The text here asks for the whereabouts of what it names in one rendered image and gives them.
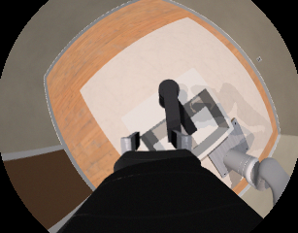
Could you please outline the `black mixer tap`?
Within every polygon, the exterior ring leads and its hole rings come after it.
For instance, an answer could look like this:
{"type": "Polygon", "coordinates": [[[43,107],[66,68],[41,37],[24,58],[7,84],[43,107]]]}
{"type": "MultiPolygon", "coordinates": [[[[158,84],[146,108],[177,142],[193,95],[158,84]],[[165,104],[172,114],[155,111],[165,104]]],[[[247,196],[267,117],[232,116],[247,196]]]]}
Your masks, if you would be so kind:
{"type": "Polygon", "coordinates": [[[196,126],[178,99],[179,93],[180,87],[174,80],[164,80],[158,87],[159,105],[165,109],[168,143],[171,143],[171,130],[182,132],[182,127],[184,127],[188,135],[197,131],[196,126]]]}

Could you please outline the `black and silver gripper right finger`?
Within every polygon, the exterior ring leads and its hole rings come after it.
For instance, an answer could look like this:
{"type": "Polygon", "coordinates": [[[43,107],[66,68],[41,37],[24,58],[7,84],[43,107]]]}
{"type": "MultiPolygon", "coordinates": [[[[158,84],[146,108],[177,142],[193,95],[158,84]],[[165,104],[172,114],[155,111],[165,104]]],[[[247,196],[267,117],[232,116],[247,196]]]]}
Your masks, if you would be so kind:
{"type": "Polygon", "coordinates": [[[192,136],[184,135],[177,130],[171,130],[171,144],[176,150],[192,149],[192,136]]]}

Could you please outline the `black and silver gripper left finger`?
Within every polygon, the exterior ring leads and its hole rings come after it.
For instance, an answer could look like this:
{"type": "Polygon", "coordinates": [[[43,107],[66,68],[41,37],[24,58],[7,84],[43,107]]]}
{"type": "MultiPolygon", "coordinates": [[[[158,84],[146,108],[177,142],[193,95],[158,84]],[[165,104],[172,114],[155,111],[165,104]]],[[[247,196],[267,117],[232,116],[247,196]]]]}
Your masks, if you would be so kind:
{"type": "Polygon", "coordinates": [[[128,137],[120,138],[121,155],[126,151],[138,150],[140,146],[140,132],[134,132],[128,137]]]}

